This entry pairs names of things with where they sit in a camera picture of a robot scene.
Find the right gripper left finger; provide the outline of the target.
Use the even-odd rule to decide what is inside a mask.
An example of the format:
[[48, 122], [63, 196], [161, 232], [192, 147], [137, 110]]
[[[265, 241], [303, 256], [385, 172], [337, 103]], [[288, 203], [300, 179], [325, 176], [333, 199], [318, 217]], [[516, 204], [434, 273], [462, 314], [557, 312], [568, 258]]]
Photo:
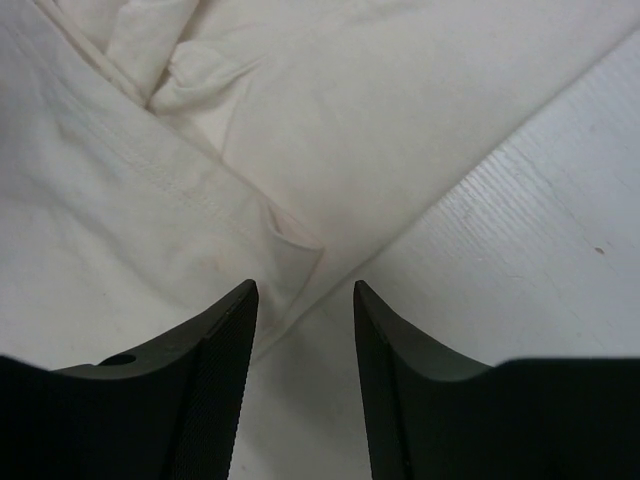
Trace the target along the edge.
[[99, 364], [1, 360], [5, 479], [224, 479], [258, 313], [242, 282], [210, 308]]

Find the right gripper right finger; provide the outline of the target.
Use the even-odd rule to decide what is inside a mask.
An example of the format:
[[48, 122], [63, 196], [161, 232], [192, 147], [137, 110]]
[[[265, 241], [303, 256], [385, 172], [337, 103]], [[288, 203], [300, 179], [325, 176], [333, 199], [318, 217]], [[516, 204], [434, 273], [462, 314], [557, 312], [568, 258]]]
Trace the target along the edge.
[[375, 479], [635, 479], [639, 362], [488, 366], [400, 317], [365, 282], [354, 329]]

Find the white t shirt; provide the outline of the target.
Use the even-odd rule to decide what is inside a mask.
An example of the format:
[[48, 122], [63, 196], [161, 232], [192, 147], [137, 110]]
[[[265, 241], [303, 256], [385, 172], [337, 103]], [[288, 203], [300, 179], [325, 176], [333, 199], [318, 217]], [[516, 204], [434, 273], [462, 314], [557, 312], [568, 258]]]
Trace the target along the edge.
[[637, 28], [635, 1], [5, 1], [1, 351], [97, 362], [245, 279], [265, 350]]

